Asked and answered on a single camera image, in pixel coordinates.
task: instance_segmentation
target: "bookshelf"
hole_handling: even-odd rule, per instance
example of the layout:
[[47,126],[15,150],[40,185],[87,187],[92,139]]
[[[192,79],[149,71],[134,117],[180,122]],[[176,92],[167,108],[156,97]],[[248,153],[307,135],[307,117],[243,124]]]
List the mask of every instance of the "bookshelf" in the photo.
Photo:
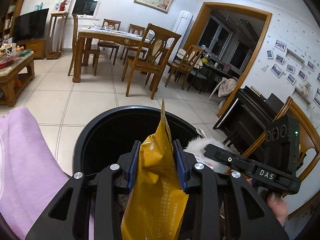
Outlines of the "bookshelf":
[[24,0],[11,0],[9,6],[0,16],[0,39],[9,34],[9,38],[13,35],[14,20],[20,15]]

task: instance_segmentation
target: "silver screw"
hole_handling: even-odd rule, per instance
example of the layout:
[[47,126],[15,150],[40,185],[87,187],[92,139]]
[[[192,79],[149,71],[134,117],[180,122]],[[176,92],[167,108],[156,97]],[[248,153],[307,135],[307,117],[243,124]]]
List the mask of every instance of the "silver screw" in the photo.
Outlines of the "silver screw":
[[239,179],[241,177],[241,174],[239,171],[233,171],[233,172],[231,172],[231,176],[236,179]]
[[75,179],[81,179],[82,176],[83,176],[82,172],[77,172],[77,173],[75,173],[75,174],[73,175],[73,177],[74,177]]
[[112,165],[110,166],[110,169],[112,169],[113,171],[116,171],[116,170],[118,170],[119,168],[120,168],[120,165],[117,164],[117,163],[112,164]]
[[204,168],[204,165],[203,165],[202,163],[196,163],[196,164],[195,164],[195,168],[196,168],[197,170],[202,170],[202,169]]

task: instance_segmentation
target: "yellow package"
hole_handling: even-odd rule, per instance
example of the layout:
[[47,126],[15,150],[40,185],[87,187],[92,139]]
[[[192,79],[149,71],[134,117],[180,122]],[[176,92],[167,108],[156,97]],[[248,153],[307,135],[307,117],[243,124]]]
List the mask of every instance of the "yellow package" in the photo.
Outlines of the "yellow package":
[[141,145],[137,180],[121,224],[123,240],[176,240],[188,201],[179,186],[165,117]]

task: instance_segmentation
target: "teddy bear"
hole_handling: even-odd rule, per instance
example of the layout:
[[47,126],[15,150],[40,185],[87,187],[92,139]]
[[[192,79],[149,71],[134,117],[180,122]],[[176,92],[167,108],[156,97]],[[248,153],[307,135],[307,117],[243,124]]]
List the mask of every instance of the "teddy bear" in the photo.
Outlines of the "teddy bear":
[[310,83],[309,83],[307,80],[305,80],[305,81],[303,82],[303,84],[300,85],[299,91],[300,91],[305,97],[307,97],[308,92],[309,92],[309,87],[310,87]]

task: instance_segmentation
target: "television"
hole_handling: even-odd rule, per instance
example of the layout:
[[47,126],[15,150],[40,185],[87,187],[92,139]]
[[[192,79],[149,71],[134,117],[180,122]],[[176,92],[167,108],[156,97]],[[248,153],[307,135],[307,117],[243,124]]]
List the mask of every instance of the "television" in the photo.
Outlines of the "television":
[[13,42],[43,38],[48,12],[49,8],[16,17],[12,36]]

